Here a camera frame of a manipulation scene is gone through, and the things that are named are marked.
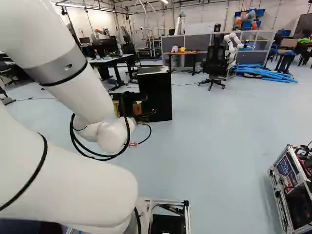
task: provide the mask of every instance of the blue tube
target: blue tube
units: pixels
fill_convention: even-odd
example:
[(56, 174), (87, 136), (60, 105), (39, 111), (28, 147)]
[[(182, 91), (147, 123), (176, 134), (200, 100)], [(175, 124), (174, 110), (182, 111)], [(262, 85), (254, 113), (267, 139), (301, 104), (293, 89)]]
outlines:
[(262, 67), (260, 64), (240, 64), (238, 67)]
[(244, 67), (244, 68), (239, 68), (238, 71), (240, 69), (250, 69), (251, 71), (263, 71), (263, 72), (269, 72), (271, 74), (277, 74), (278, 76), (283, 76), (283, 77), (291, 77), (291, 75), (289, 74), (284, 74), (284, 73), (279, 73), (279, 72), (272, 72), (270, 70), (264, 70), (264, 69), (253, 69), (253, 68), (249, 68), (249, 67)]
[(295, 79), (292, 79), (292, 78), (284, 78), (285, 80), (288, 80), (288, 81), (290, 81), (290, 82), (295, 82), (295, 83), (298, 83), (298, 81), (297, 80), (295, 80)]
[(263, 80), (269, 80), (269, 81), (277, 81), (277, 82), (282, 82), (282, 83), (290, 83), (288, 80), (284, 79), (270, 79), (270, 78), (262, 78)]
[(279, 77), (279, 76), (274, 76), (274, 75), (271, 75), (271, 74), (266, 74), (266, 73), (263, 73), (261, 71), (250, 71), (248, 69), (246, 70), (240, 70), (239, 72), (246, 72), (246, 73), (252, 73), (252, 74), (259, 74), (259, 75), (262, 75), (262, 76), (266, 76), (266, 77), (270, 77), (270, 78), (273, 78), (273, 79), (283, 79), (282, 77)]
[(263, 76), (268, 76), (268, 77), (274, 77), (274, 78), (279, 78), (279, 79), (287, 79), (290, 78), (291, 75), (289, 74), (283, 74), (283, 73), (278, 73), (278, 72), (271, 72), (268, 70), (262, 70), (262, 69), (250, 69), (250, 68), (241, 68), (238, 69), (236, 72), (240, 73), (240, 72), (249, 72), (249, 73), (255, 73), (255, 74), (260, 74)]

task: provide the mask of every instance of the white robot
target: white robot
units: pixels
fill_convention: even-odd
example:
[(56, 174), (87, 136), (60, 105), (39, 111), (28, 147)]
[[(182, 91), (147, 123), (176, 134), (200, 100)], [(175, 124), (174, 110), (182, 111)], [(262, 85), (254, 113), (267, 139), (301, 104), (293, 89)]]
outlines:
[(108, 28), (103, 28), (103, 30), (95, 29), (96, 39), (109, 39), (110, 34)]
[(238, 53), (239, 48), (243, 48), (244, 45), (237, 37), (236, 33), (230, 33), (225, 35), (223, 38), (227, 44), (229, 45), (229, 54), (227, 56), (228, 60), (228, 70), (236, 65), (236, 55)]
[[(0, 31), (0, 50), (76, 114), (76, 133), (106, 152), (124, 147), (136, 121), (114, 116), (109, 94), (48, 0), (2, 0)], [(2, 103), (0, 118), (0, 218), (58, 222), (92, 234), (131, 227), (148, 233), (153, 204), (138, 199), (131, 172), (47, 142)], [(134, 228), (131, 220), (137, 220)]]
[(255, 17), (256, 17), (256, 13), (254, 10), (250, 11), (249, 13), (247, 13), (246, 15), (244, 15), (242, 17), (237, 17), (235, 19), (234, 27), (240, 28), (242, 22), (250, 22), (252, 25), (252, 29), (256, 30), (258, 28), (258, 26), (257, 26), (257, 23), (254, 21)]

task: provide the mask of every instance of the black office chair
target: black office chair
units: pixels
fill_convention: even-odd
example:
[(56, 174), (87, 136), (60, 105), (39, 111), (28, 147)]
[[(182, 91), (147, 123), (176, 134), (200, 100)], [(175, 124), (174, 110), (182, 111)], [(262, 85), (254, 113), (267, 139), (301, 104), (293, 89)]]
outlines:
[(131, 71), (132, 72), (137, 72), (137, 69), (134, 68), (136, 66), (136, 63), (140, 64), (140, 66), (137, 66), (138, 68), (141, 67), (142, 64), (141, 64), (141, 61), (140, 61), (140, 59), (139, 59), (139, 57), (137, 55), (137, 52), (136, 52), (132, 42), (131, 41), (129, 41), (129, 42), (126, 41), (126, 44), (123, 45), (122, 51), (123, 51), (124, 54), (134, 54), (135, 55), (134, 59), (129, 61), (129, 63), (131, 64), (131, 67), (132, 67)]
[(16, 84), (18, 81), (18, 80), (13, 79), (13, 77), (15, 76), (14, 71), (12, 70), (11, 66), (7, 65), (4, 61), (0, 61), (0, 78), (1, 76), (11, 79), (11, 81), (6, 83), (5, 85), (10, 85), (12, 83)]
[(207, 59), (203, 65), (203, 72), (209, 74), (208, 79), (205, 79), (198, 83), (198, 86), (202, 84), (210, 84), (208, 91), (211, 90), (213, 84), (222, 86), (222, 89), (225, 89), (225, 84), (222, 84), (222, 81), (225, 81), (225, 78), (220, 76), (226, 76), (227, 74), (227, 59), (225, 58), (225, 46), (219, 45), (216, 43), (213, 46), (208, 47)]

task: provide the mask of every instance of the black box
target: black box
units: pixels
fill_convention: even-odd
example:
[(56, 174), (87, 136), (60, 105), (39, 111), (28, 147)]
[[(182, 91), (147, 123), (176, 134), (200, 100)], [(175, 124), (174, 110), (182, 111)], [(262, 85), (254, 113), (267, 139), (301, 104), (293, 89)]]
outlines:
[(139, 68), (137, 72), (140, 93), (147, 95), (142, 103), (143, 112), (155, 110), (149, 122), (172, 120), (171, 73), (168, 67)]

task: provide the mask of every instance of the gray floor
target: gray floor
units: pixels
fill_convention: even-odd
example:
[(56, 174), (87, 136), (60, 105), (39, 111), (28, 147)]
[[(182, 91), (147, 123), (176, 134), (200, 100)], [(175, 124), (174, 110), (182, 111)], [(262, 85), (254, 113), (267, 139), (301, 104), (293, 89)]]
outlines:
[[(290, 71), (299, 84), (237, 77), (225, 90), (215, 86), (211, 92), (197, 85), (173, 86), (173, 121), (152, 123), (145, 144), (111, 163), (134, 173), (141, 196), (188, 199), (194, 234), (281, 233), (266, 171), (286, 144), (312, 140), (311, 62), (297, 67), (297, 60)], [(175, 84), (206, 77), (172, 74)], [(134, 91), (133, 86), (118, 91)], [(34, 83), (8, 94), (16, 99), (51, 97)], [(30, 129), (75, 151), (68, 131), (71, 111), (61, 103), (27, 100), (7, 108)], [(139, 126), (132, 139), (147, 134)]]

